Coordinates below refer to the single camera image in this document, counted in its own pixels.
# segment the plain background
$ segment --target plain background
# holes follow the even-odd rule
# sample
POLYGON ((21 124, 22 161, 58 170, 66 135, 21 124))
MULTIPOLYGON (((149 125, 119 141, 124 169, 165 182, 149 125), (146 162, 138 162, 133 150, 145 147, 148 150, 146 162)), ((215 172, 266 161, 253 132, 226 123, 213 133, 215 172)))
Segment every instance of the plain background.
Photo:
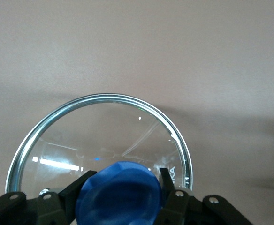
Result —
POLYGON ((0 1, 0 195, 30 129, 102 92, 169 116, 198 199, 274 224, 274 1, 0 1))

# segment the blue plastic cap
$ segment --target blue plastic cap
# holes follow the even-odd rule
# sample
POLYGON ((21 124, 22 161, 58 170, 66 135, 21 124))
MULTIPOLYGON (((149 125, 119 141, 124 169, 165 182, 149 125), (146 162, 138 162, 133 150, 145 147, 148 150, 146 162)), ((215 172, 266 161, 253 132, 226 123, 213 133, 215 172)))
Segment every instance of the blue plastic cap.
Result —
POLYGON ((90 177, 76 202, 78 225, 152 225, 161 187, 146 167, 117 162, 90 177))

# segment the glass lid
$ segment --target glass lid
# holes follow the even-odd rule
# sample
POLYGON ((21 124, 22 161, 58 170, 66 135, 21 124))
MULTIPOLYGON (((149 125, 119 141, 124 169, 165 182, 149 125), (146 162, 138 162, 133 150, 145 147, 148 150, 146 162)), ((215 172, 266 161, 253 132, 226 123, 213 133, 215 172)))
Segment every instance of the glass lid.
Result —
POLYGON ((187 146, 166 115, 135 97, 96 94, 62 105, 28 133, 10 166, 6 192, 35 198, 117 161, 140 163, 157 178, 159 168, 168 168, 176 187, 192 189, 187 146))

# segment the metal rim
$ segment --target metal rim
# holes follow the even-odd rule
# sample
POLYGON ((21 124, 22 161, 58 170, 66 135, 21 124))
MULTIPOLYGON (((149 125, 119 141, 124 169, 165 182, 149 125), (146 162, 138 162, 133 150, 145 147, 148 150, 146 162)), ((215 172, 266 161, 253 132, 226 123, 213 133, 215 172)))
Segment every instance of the metal rim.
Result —
POLYGON ((25 139, 20 144, 17 152, 14 155, 12 160, 11 166, 8 171, 7 180, 6 180, 6 188, 5 191, 12 192, 12 191, 20 191, 21 181, 22 181, 22 174, 23 169, 25 166, 25 162, 27 157, 29 156, 32 148, 34 147, 35 143, 41 137, 41 135, 58 119, 63 117, 64 115, 82 108, 84 106, 92 105, 92 104, 99 104, 99 103, 120 103, 126 104, 130 106, 137 107, 142 109, 156 119, 158 119, 164 127, 169 130, 172 134, 176 134, 177 138, 174 138, 177 144, 177 148, 180 151, 180 155, 182 157, 182 165, 183 165, 183 173, 186 174, 186 169, 189 169, 189 186, 186 188, 192 189, 193 185, 193 173, 192 173, 192 164, 190 159, 190 154, 183 139, 181 133, 173 124, 173 122, 159 109, 154 107, 153 105, 140 100, 135 97, 122 95, 122 94, 95 94, 95 95, 88 95, 84 97, 80 97, 69 101, 62 106, 58 107, 46 117, 44 117, 25 137, 25 139))

